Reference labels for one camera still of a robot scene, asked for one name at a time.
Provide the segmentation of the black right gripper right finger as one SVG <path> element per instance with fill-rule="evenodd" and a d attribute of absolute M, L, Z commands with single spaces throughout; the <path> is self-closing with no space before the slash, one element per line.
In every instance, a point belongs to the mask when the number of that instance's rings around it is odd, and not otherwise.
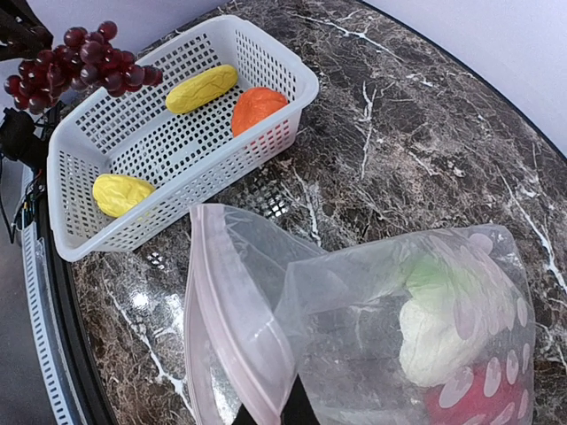
<path fill-rule="evenodd" d="M 300 377 L 297 376 L 285 405 L 285 425 L 319 425 Z"/>

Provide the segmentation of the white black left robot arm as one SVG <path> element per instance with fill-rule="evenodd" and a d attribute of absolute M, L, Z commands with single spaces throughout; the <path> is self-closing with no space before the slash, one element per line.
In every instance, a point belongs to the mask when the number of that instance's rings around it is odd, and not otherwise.
<path fill-rule="evenodd" d="M 53 35 L 35 16 L 26 1 L 1 3 L 1 60 L 34 59 L 52 45 Z M 26 112 L 4 110 L 1 124 L 1 152 L 12 161 L 42 169 L 48 144 L 35 135 L 35 124 Z"/>

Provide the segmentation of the clear pink-dotted zip bag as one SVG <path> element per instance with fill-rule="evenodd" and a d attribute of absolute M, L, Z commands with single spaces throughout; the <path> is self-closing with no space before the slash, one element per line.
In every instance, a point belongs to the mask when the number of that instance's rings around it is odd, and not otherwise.
<path fill-rule="evenodd" d="M 399 361 L 406 280 L 431 257 L 477 279 L 490 338 L 457 369 L 516 367 L 531 394 L 535 314 L 515 240 L 503 226 L 433 229 L 338 251 L 228 205 L 190 210 L 184 340 L 199 424 L 233 424 L 244 404 L 258 424 L 285 424 L 297 378 L 320 424 L 431 424 L 433 387 Z"/>

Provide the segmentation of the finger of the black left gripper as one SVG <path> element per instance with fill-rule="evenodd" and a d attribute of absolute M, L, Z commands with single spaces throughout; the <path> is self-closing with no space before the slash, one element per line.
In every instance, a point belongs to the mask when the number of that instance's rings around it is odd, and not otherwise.
<path fill-rule="evenodd" d="M 1 59 L 33 59 L 50 49 L 53 35 L 25 0 L 1 0 Z"/>

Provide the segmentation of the white green toy cauliflower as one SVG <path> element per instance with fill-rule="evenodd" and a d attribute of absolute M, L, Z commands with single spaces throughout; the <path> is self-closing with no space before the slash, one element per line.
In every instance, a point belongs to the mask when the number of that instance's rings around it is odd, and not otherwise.
<path fill-rule="evenodd" d="M 431 257 L 419 259 L 406 280 L 410 299 L 400 309 L 399 361 L 420 387 L 445 383 L 474 360 L 490 338 L 477 279 Z"/>

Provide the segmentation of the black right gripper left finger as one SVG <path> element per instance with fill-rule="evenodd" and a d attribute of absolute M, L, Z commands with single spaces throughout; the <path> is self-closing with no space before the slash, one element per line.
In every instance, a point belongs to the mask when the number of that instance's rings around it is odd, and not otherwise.
<path fill-rule="evenodd" d="M 244 404 L 241 404 L 234 419 L 234 425 L 258 425 Z"/>

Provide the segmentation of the dark red toy grapes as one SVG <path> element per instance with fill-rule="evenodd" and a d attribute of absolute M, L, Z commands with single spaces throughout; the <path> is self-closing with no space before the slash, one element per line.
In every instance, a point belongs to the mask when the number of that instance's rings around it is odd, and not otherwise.
<path fill-rule="evenodd" d="M 63 42 L 41 50 L 34 59 L 22 59 L 18 71 L 4 79 L 4 91 L 15 107 L 41 115 L 54 106 L 69 89 L 82 92 L 104 88 L 112 97 L 137 92 L 144 86 L 163 82 L 156 66 L 140 66 L 128 50 L 112 46 L 117 25 L 106 20 L 95 31 L 70 27 Z"/>

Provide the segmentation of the red toy bell pepper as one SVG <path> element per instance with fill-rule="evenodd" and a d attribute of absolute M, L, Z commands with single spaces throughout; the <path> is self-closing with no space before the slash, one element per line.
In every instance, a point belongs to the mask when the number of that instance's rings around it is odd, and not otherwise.
<path fill-rule="evenodd" d="M 531 394 L 516 367 L 466 367 L 423 396 L 431 424 L 526 424 Z"/>

